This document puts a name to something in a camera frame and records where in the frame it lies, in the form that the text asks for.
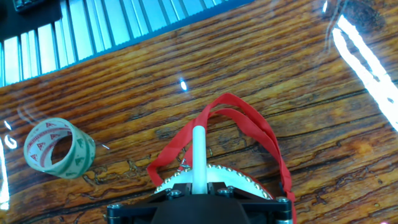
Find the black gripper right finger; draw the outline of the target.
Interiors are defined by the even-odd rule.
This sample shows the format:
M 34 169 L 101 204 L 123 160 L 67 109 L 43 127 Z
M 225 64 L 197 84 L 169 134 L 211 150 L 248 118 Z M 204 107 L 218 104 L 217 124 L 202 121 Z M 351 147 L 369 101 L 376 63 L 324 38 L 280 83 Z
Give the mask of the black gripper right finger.
M 208 193 L 209 223 L 293 223 L 292 202 L 270 196 L 259 184 L 232 186 L 212 182 L 208 184 Z

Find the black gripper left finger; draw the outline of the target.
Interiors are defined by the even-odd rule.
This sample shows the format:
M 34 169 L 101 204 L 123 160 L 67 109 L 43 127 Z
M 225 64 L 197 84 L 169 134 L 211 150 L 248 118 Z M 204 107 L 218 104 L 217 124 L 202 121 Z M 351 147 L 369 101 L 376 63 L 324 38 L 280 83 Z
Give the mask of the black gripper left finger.
M 192 193 L 192 184 L 174 184 L 160 192 L 154 193 L 149 198 L 136 204 L 114 203 L 107 206 L 106 221 L 109 224 L 153 223 L 152 219 L 162 212 L 173 210 L 169 203 L 178 198 L 189 196 Z

